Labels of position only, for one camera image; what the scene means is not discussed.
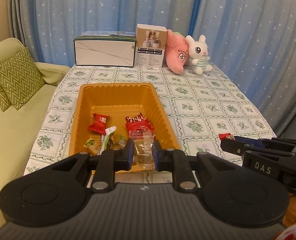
pink plush toy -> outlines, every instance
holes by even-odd
[[[168,30],[165,57],[167,66],[172,72],[176,74],[184,72],[184,66],[189,65],[189,44],[183,35]]]

white bunny plush toy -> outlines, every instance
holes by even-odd
[[[189,56],[192,58],[192,69],[196,74],[201,75],[203,71],[211,71],[212,66],[207,64],[210,60],[208,57],[208,46],[205,35],[200,35],[199,41],[195,41],[192,36],[187,35],[186,41],[189,44]]]

metal screw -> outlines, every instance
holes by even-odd
[[[105,189],[106,187],[108,187],[108,183],[104,181],[97,181],[92,184],[92,187],[94,189]]]
[[[194,183],[192,181],[183,181],[179,185],[183,189],[194,189],[196,187],[196,183]]]

bunny ear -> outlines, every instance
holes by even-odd
[[[191,43],[194,43],[194,42],[195,42],[195,40],[193,39],[193,37],[190,36],[190,35],[187,35],[187,36],[186,36],[186,41],[188,42],[189,45],[190,45]]]
[[[199,42],[205,43],[206,42],[206,36],[205,35],[200,35]]]

red candy on table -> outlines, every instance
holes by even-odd
[[[234,140],[233,135],[231,133],[220,133],[219,134],[219,139],[222,141],[223,139],[232,139]]]
[[[103,114],[93,114],[95,121],[91,125],[88,126],[89,130],[98,132],[102,135],[106,135],[106,121],[109,118],[108,115]]]

